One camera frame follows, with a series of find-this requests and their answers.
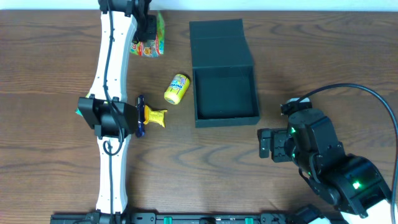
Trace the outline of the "yellow candy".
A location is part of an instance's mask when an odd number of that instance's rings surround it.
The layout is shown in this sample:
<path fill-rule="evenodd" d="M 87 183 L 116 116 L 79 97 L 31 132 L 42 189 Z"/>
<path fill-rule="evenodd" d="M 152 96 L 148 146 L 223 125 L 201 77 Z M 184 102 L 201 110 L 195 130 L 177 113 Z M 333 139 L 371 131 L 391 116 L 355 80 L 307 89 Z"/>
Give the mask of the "yellow candy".
<path fill-rule="evenodd" d="M 152 110 L 149 106 L 144 106 L 144 124 L 157 123 L 165 127 L 165 114 L 168 110 Z"/>

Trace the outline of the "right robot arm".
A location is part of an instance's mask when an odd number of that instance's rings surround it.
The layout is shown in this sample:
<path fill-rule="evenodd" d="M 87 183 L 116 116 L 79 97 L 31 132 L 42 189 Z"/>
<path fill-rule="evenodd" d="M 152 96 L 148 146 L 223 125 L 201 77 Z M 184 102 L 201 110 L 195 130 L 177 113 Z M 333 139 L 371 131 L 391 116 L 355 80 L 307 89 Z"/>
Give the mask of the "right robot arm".
<path fill-rule="evenodd" d="M 293 162 L 313 192 L 339 212 L 370 216 L 379 202 L 392 202 L 392 191 L 367 158 L 345 153 L 330 118 L 315 108 L 288 115 L 286 128 L 257 132 L 259 156 Z"/>

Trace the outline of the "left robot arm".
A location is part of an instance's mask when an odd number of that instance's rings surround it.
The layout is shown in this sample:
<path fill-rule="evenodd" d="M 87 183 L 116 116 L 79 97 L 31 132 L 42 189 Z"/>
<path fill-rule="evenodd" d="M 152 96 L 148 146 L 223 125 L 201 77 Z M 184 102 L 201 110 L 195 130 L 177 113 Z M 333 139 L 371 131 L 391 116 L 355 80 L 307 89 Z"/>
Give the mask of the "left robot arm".
<path fill-rule="evenodd" d="M 156 37 L 150 2 L 100 1 L 101 45 L 95 79 L 78 111 L 95 132 L 100 153 L 100 185 L 90 223 L 128 222 L 127 151 L 139 126 L 137 108 L 127 102 L 127 70 L 131 45 Z"/>

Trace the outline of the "yellow Mentos gum bottle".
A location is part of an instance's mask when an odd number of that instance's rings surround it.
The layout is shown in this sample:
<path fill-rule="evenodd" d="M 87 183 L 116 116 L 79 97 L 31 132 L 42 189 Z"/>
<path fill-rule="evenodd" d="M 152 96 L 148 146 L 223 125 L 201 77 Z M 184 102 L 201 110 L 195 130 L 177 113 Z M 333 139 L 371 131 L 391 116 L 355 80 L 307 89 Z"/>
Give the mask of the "yellow Mentos gum bottle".
<path fill-rule="evenodd" d="M 176 74 L 164 93 L 164 99 L 173 105 L 179 104 L 189 85 L 190 80 L 187 76 Z"/>

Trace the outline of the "Haribo gummy candy bag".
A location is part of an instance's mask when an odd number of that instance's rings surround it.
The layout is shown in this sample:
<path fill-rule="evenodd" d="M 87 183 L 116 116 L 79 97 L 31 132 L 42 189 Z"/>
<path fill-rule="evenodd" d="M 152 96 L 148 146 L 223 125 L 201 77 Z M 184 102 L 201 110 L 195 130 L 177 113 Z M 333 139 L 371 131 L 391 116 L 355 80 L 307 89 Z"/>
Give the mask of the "Haribo gummy candy bag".
<path fill-rule="evenodd" d="M 165 45 L 165 22 L 160 11 L 157 15 L 152 15 L 156 19 L 156 36 L 154 40 L 147 40 L 145 42 L 133 41 L 131 44 L 130 53 L 140 57 L 159 57 L 164 54 Z"/>

